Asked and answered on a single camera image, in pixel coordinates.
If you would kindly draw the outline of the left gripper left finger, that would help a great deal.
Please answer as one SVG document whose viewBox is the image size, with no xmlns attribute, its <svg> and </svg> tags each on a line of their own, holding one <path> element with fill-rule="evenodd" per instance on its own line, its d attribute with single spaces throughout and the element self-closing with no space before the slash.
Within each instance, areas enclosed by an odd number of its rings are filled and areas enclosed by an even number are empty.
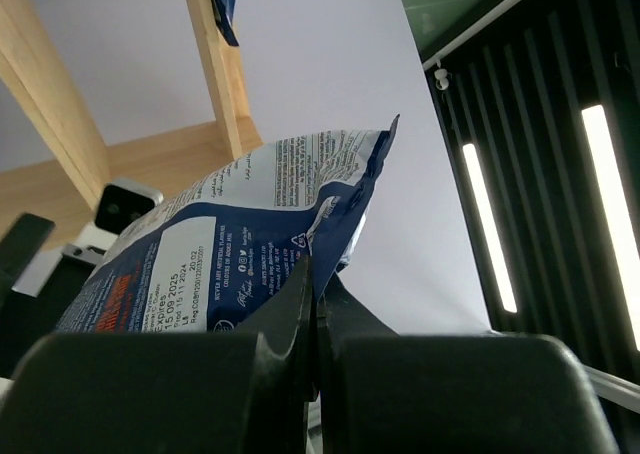
<svg viewBox="0 0 640 454">
<path fill-rule="evenodd" d="M 255 336 L 244 408 L 244 453 L 304 453 L 308 404 L 315 399 L 311 258 L 295 265 L 281 290 L 236 329 Z"/>
</svg>

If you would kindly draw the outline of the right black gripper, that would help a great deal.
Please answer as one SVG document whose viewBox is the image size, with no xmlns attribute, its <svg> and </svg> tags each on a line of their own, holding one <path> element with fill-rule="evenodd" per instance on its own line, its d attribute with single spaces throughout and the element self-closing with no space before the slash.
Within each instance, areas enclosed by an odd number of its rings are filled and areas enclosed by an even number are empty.
<svg viewBox="0 0 640 454">
<path fill-rule="evenodd" d="M 1 376 L 58 321 L 100 263 L 100 249 L 66 244 L 45 250 L 51 220 L 23 213 L 1 238 Z"/>
</svg>

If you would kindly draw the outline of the Burts spicy sweet chilli bag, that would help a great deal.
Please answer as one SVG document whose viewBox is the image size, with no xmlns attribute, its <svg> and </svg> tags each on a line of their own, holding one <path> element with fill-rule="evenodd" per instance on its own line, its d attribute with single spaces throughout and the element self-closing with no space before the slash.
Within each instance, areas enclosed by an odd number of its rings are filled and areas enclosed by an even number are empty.
<svg viewBox="0 0 640 454">
<path fill-rule="evenodd" d="M 218 30 L 229 46 L 238 47 L 239 43 L 233 29 L 236 0 L 211 0 L 211 2 Z"/>
</svg>

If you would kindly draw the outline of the Burts blue bag with bacon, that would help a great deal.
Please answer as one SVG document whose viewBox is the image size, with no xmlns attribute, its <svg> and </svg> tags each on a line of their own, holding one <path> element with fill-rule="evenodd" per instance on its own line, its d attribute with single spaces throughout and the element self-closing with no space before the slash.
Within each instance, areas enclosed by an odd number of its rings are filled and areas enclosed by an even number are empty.
<svg viewBox="0 0 640 454">
<path fill-rule="evenodd" d="M 116 239 L 61 332 L 228 331 L 312 262 L 346 266 L 396 131 L 332 130 L 263 145 L 162 202 Z"/>
</svg>

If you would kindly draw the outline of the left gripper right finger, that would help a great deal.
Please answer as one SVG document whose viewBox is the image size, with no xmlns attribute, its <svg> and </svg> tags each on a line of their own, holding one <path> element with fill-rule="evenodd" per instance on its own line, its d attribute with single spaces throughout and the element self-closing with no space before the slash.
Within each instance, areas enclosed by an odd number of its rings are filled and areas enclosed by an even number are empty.
<svg viewBox="0 0 640 454">
<path fill-rule="evenodd" d="M 357 300 L 333 275 L 317 304 L 317 384 L 326 453 L 346 453 L 358 430 L 351 418 L 362 369 L 355 342 L 395 337 L 390 327 Z"/>
</svg>

